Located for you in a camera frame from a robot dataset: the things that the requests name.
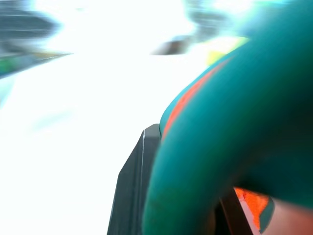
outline orange fabric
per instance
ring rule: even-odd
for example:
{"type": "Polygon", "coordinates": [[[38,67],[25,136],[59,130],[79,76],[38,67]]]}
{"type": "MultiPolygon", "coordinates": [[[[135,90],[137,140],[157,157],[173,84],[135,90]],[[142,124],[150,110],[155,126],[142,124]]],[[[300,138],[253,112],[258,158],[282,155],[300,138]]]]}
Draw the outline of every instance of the orange fabric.
{"type": "Polygon", "coordinates": [[[248,204],[254,217],[253,222],[257,229],[260,230],[261,228],[260,216],[264,211],[265,207],[268,205],[269,200],[268,196],[244,190],[241,188],[236,188],[235,191],[238,198],[245,200],[245,202],[248,204]]]}
{"type": "Polygon", "coordinates": [[[188,103],[188,101],[197,93],[197,91],[208,81],[214,73],[218,71],[218,69],[223,65],[224,63],[221,63],[220,65],[216,66],[214,69],[212,69],[210,72],[208,72],[205,76],[203,76],[198,82],[196,82],[186,93],[179,99],[176,106],[172,110],[172,113],[166,123],[163,137],[165,138],[166,134],[168,133],[169,129],[173,125],[174,121],[178,117],[178,115],[183,110],[184,106],[188,103]]]}

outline green object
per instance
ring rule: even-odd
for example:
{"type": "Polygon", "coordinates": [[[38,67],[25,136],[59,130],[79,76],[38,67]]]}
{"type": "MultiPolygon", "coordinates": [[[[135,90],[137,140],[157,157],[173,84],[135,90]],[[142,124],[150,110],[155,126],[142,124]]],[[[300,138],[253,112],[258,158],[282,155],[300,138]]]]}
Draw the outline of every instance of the green object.
{"type": "Polygon", "coordinates": [[[312,11],[290,4],[184,107],[155,159],[144,235],[198,234],[233,186],[313,209],[312,11]]]}
{"type": "Polygon", "coordinates": [[[0,74],[6,74],[12,71],[12,65],[9,58],[0,59],[0,74]]]}

